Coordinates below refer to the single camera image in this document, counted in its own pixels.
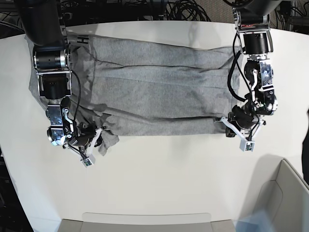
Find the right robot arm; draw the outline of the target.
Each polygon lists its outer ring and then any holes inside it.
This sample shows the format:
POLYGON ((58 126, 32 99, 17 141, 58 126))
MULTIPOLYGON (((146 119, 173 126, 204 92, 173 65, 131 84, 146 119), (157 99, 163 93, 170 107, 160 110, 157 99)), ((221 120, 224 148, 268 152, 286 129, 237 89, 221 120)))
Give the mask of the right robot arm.
POLYGON ((45 111, 50 120, 47 137, 54 146, 69 148, 81 157, 81 163, 95 163, 93 149, 101 145, 102 128, 85 125, 69 117, 71 77, 70 43, 57 0, 16 0, 14 4, 27 37, 34 44, 32 63, 38 80, 38 94, 48 100, 45 111))

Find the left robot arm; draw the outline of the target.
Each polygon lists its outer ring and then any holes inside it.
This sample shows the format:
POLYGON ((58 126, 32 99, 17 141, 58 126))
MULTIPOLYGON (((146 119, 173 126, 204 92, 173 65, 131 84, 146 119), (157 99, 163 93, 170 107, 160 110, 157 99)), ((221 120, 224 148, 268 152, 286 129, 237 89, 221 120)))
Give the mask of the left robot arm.
POLYGON ((270 14, 279 6, 279 0, 236 0, 225 1, 232 7, 235 21, 235 40, 239 40, 240 50, 233 51, 234 59, 227 77, 227 87, 232 96, 244 103, 235 105, 227 117, 217 118, 226 126, 227 137, 238 136, 241 143, 253 149, 254 137, 270 116, 278 108, 273 86, 273 69, 268 54, 273 52, 270 35, 270 14), (238 58, 247 55, 244 68, 240 68, 238 58), (238 68, 248 94, 240 97, 232 87, 232 74, 238 68))

